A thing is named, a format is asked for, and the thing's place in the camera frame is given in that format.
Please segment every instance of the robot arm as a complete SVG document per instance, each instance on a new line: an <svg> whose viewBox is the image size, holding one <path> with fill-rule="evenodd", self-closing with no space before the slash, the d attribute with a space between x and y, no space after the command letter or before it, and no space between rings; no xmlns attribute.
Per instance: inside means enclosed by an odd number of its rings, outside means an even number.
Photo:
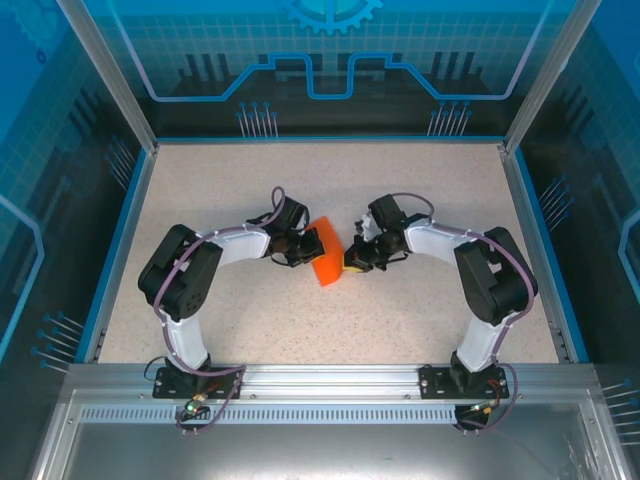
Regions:
<svg viewBox="0 0 640 480"><path fill-rule="evenodd" d="M372 202L369 212L356 223L356 230L354 244L345 254L345 266L361 272L386 270L388 264L405 260L412 253L457 266L472 311L465 338L451 359L451 376L462 391L475 374L492 366L503 330L526 307L529 298L523 278L487 243L472 238L465 230L438 225L424 214L407 217L391 195ZM511 234L497 227L484 236L522 266L535 295L536 280Z"/></svg>
<svg viewBox="0 0 640 480"><path fill-rule="evenodd" d="M276 253L284 255L286 264L295 267L324 253L317 231L303 228L309 216L304 205L285 197L276 219L262 228L251 226L260 224L268 215L248 220L242 227L221 230L199 245L163 295L160 310L167 322L171 345L175 356L189 368L209 368L209 353L202 341L198 311L218 268ZM203 236L184 225L175 225L169 230L138 279L138 287L149 305L154 304L176 261ZM169 355L169 359L174 367L184 370L175 362L174 355Z"/></svg>

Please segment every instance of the mounting plate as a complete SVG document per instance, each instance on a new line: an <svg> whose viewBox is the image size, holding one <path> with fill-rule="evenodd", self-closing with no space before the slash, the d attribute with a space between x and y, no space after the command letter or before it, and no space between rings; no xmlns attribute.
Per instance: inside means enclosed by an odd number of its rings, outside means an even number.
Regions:
<svg viewBox="0 0 640 480"><path fill-rule="evenodd" d="M500 384L500 399L509 398L509 385L504 369L491 367L479 372L473 384L460 392L451 378L449 367L433 367L425 365L418 369L418 385L423 400L491 400L496 397L495 390L487 383L496 380Z"/></svg>
<svg viewBox="0 0 640 480"><path fill-rule="evenodd" d="M219 372L221 370L226 370L226 368L210 368L210 372ZM217 399L226 399L233 387L233 382L236 380L237 376L235 373L225 375L224 377L212 377L209 380L208 386L213 386L216 383L220 385L213 389L212 391L207 393L207 398L210 400ZM233 394L231 398L238 399L240 398L240 389L242 386L236 389L236 392ZM188 400L193 398L197 392L195 389L188 387L184 382L179 381L179 377L175 375L171 370L167 367L161 367L156 372L156 380L153 385L153 398L164 398L164 399L183 399Z"/></svg>

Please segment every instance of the yellow object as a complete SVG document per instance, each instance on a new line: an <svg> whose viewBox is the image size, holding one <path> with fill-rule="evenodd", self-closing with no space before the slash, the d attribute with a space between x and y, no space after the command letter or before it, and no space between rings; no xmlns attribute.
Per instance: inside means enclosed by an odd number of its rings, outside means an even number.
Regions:
<svg viewBox="0 0 640 480"><path fill-rule="evenodd" d="M336 282L342 275L344 262L344 249L327 217L320 217L307 227L315 228L324 248L324 255L311 261L313 270L318 277L320 285L326 287Z"/></svg>

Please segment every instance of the glass wall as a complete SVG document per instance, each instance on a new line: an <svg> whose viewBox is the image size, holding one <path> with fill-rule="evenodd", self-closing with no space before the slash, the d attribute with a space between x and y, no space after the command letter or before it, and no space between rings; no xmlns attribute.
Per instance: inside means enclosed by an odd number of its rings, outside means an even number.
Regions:
<svg viewBox="0 0 640 480"><path fill-rule="evenodd" d="M522 144L605 385L640 383L639 15L637 3L601 4Z"/></svg>
<svg viewBox="0 0 640 480"><path fill-rule="evenodd" d="M573 0L89 0L160 137L504 135Z"/></svg>
<svg viewBox="0 0 640 480"><path fill-rule="evenodd" d="M26 478L140 145L55 2L0 2L0 40L0 457Z"/></svg>

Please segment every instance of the speckled work surface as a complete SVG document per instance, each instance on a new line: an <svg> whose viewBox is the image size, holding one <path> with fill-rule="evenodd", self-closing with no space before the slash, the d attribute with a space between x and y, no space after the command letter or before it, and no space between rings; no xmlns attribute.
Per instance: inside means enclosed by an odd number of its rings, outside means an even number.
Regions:
<svg viewBox="0 0 640 480"><path fill-rule="evenodd" d="M385 193L413 191L438 222L508 228L524 242L495 145L336 143L163 145L120 284L101 362L143 363L165 353L158 319L136 286L167 230L233 226L270 209L282 185L311 216L327 215L343 245L353 222ZM425 211L401 200L408 214ZM252 364L446 363L470 311L455 268L413 255L385 272L345 273L321 288L310 265L268 259L219 270L200 311L214 362ZM501 358L557 362L540 299L507 337Z"/></svg>

